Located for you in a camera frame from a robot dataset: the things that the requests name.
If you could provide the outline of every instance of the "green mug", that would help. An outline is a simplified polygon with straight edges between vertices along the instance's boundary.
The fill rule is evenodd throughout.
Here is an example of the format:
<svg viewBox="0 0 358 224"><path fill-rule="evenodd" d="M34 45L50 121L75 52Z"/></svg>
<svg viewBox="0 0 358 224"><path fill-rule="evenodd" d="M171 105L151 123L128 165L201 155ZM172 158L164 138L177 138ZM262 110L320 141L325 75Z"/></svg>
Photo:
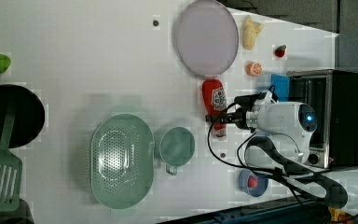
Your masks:
<svg viewBox="0 0 358 224"><path fill-rule="evenodd" d="M193 134L182 127L168 130L156 145L157 156L166 163L166 171L170 175L176 175L177 167L190 161L196 149Z"/></svg>

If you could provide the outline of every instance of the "blue container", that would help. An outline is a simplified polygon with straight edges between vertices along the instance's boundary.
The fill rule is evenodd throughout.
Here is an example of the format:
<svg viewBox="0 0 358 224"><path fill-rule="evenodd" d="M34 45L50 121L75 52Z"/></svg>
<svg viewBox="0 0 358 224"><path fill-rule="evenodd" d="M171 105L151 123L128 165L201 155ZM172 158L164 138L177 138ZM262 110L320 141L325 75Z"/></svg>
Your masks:
<svg viewBox="0 0 358 224"><path fill-rule="evenodd" d="M257 180L257 186L254 188L248 187L248 181L251 176ZM269 186L269 179L265 175L257 175L250 170L244 169L240 173L239 184L243 192L254 197L260 197L266 192Z"/></svg>

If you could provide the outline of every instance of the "green colander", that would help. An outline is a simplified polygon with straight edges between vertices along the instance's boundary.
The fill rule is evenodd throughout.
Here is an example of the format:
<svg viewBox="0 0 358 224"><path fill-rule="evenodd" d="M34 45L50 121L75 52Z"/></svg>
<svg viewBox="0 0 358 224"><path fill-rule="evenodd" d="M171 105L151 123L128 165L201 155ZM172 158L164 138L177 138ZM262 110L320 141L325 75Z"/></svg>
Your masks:
<svg viewBox="0 0 358 224"><path fill-rule="evenodd" d="M154 137L136 116L104 121L91 140L91 187L97 200L113 209L140 202L153 183Z"/></svg>

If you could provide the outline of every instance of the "yellow food item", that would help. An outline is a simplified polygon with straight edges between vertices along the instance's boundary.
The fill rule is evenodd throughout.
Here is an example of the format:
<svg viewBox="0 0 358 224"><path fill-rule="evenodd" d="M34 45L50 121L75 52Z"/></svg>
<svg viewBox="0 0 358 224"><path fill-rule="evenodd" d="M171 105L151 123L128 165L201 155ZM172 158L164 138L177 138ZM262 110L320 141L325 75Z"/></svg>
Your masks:
<svg viewBox="0 0 358 224"><path fill-rule="evenodd" d="M243 23L242 44L245 49L252 49L255 46L255 39L264 28L263 24L252 21L251 16L247 16Z"/></svg>

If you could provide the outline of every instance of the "spatula handle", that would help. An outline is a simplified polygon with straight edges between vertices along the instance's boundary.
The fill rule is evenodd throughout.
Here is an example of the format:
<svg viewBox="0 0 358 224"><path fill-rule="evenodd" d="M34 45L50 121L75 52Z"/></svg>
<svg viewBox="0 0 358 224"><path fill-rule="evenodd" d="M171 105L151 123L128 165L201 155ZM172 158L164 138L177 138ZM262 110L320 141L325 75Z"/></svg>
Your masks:
<svg viewBox="0 0 358 224"><path fill-rule="evenodd" d="M16 118L17 105L10 98L7 104L7 114L5 116L4 128L2 130L0 149L8 150L10 144L11 133L13 131L14 120Z"/></svg>

